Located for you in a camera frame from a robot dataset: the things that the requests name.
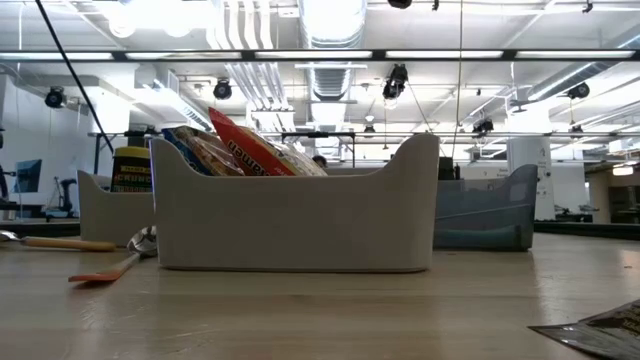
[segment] table surface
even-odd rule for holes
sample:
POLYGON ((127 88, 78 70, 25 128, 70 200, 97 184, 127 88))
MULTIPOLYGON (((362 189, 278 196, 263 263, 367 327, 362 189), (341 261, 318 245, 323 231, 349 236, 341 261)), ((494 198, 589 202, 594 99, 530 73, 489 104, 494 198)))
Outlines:
POLYGON ((529 253, 434 254, 408 275, 136 265, 110 286, 69 275, 126 257, 0 248, 0 358, 585 359, 527 329, 640 298, 640 242, 536 234, 529 253))

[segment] wooden spoon handle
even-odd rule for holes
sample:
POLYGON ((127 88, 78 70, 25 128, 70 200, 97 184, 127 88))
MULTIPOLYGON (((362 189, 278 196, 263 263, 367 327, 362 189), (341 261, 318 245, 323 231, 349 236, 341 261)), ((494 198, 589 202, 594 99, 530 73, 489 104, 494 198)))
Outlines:
POLYGON ((23 245, 31 247, 48 247, 57 249, 76 249, 84 251, 114 251, 116 245, 108 242, 82 241, 56 238, 24 237, 23 245))

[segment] red snack bag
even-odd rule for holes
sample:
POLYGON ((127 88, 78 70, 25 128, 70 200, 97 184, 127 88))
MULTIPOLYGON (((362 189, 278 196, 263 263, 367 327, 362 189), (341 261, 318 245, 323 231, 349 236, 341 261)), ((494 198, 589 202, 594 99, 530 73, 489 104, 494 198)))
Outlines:
POLYGON ((250 129, 233 123, 226 115, 209 108, 209 117, 222 142, 229 148, 245 175, 302 175, 285 155, 250 129))

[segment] spoon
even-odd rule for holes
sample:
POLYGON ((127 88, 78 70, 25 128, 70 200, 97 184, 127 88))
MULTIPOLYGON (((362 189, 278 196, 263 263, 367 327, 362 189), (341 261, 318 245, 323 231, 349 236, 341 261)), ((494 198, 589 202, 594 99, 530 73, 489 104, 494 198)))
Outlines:
POLYGON ((69 277, 69 282, 80 281, 102 281, 113 282, 118 280, 135 263, 144 258, 158 256, 158 246, 156 244, 156 227, 149 226, 138 231, 127 243, 127 250, 131 256, 110 268, 99 271, 95 274, 74 275, 69 277))
POLYGON ((18 235, 16 235, 16 233, 5 230, 0 230, 0 241, 17 241, 20 244, 29 247, 76 249, 84 251, 114 251, 116 249, 115 244, 108 242, 43 238, 33 236, 25 236, 23 238, 20 238, 18 237, 18 235))

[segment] gray plastic bin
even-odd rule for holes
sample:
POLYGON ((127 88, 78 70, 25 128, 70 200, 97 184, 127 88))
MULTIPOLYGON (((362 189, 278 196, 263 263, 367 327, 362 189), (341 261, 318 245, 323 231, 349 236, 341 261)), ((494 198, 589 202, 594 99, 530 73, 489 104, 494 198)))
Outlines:
POLYGON ((537 166, 525 165, 502 179, 439 181, 434 246, 529 249, 537 176, 537 166))

